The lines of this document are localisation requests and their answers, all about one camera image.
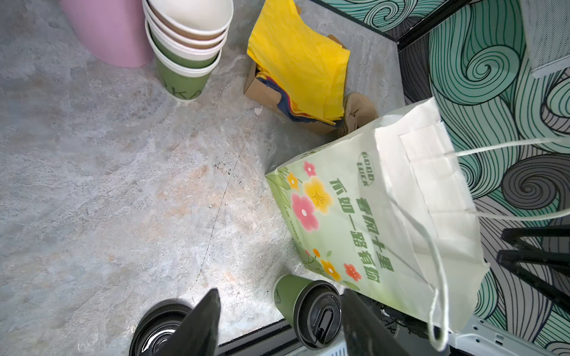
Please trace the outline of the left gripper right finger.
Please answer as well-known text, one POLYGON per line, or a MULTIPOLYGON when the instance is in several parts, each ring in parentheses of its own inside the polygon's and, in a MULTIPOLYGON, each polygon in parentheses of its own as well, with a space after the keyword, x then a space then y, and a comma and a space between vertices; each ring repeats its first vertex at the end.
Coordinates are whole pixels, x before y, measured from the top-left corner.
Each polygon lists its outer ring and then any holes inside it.
POLYGON ((409 355, 353 290, 341 295, 341 314, 348 355, 409 355))

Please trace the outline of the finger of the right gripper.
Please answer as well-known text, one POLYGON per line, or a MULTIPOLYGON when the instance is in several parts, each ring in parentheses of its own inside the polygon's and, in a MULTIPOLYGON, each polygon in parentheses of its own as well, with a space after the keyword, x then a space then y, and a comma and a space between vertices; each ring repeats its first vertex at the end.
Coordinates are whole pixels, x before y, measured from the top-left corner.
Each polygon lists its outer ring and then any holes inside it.
POLYGON ((569 313, 569 296, 543 279, 522 267, 522 264, 539 265, 569 277, 569 254, 544 252, 541 250, 501 250, 497 255, 498 264, 515 274, 519 279, 537 289, 538 292, 569 313))
POLYGON ((569 225, 507 228, 501 235, 501 239, 511 245, 517 245, 521 237, 569 237, 569 225))

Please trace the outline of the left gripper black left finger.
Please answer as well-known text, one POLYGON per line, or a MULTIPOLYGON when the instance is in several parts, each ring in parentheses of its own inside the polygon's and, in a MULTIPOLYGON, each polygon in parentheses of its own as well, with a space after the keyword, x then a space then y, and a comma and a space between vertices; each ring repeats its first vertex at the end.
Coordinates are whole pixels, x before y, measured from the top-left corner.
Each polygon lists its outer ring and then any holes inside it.
POLYGON ((211 289, 159 348, 157 355, 214 355, 220 317, 220 295, 218 289, 211 289))

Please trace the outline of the white paper gift bag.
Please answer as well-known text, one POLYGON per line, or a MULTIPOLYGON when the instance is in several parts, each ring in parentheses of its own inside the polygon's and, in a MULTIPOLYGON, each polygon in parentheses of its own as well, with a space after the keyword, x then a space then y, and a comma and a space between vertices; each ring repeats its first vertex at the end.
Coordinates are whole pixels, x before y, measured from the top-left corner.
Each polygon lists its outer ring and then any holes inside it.
POLYGON ((510 228, 569 222, 569 135, 520 135, 501 100, 482 123, 435 98, 300 154, 267 175, 301 260, 419 320, 469 317, 556 355, 569 313, 499 261, 510 228))

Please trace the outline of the stack of black cup lids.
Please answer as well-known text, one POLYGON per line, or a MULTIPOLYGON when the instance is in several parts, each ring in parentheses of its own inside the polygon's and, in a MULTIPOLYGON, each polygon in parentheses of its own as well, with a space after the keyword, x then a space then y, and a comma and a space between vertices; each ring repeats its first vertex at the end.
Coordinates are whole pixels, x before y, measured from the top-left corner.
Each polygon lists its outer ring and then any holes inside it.
POLYGON ((157 355, 163 344, 191 312, 190 305, 176 299, 167 299, 155 304, 138 323, 129 355, 157 355))

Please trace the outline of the brown pulp cup carrier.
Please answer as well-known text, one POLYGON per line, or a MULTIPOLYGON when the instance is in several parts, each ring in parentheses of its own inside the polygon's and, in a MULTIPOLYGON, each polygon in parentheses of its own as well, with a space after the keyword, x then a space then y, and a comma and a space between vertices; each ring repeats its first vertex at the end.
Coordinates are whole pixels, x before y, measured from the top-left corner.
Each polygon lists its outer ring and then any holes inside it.
POLYGON ((338 128, 338 137, 346 136, 379 117, 371 100, 361 93, 350 93, 344 99, 344 117, 338 128))

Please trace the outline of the yellow napkin stack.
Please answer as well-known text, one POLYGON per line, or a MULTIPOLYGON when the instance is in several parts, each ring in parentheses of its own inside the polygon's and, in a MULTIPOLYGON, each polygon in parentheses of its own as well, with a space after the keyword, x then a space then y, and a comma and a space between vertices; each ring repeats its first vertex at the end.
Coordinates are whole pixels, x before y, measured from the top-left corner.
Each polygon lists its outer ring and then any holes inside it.
POLYGON ((247 54, 255 78, 280 94, 283 115, 297 123, 340 123, 350 51, 307 26, 293 1, 264 3, 247 54))

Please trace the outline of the stack of green paper cups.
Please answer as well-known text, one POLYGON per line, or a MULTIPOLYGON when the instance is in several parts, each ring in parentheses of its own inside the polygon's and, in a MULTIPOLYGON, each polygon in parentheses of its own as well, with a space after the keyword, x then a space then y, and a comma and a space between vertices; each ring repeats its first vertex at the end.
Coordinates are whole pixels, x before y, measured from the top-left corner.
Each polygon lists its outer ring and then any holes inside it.
POLYGON ((196 100, 221 60, 234 15, 231 0, 143 1, 145 31, 167 92, 196 100))

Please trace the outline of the pink holder with straws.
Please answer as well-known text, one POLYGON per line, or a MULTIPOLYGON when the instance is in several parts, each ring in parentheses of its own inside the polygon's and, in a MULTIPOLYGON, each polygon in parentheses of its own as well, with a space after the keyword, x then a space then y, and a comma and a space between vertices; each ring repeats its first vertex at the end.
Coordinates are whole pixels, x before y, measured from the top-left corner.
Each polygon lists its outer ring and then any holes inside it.
POLYGON ((98 59, 121 68, 138 68, 153 58, 138 0, 62 0, 80 42, 98 59))

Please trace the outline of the clear acrylic wall holder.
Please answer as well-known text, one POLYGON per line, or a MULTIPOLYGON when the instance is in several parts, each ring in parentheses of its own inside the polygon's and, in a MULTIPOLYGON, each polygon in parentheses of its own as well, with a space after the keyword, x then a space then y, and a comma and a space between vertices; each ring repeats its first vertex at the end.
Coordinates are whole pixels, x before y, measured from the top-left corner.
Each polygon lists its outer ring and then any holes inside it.
POLYGON ((569 0, 521 0, 531 73, 537 79, 569 66, 569 0))

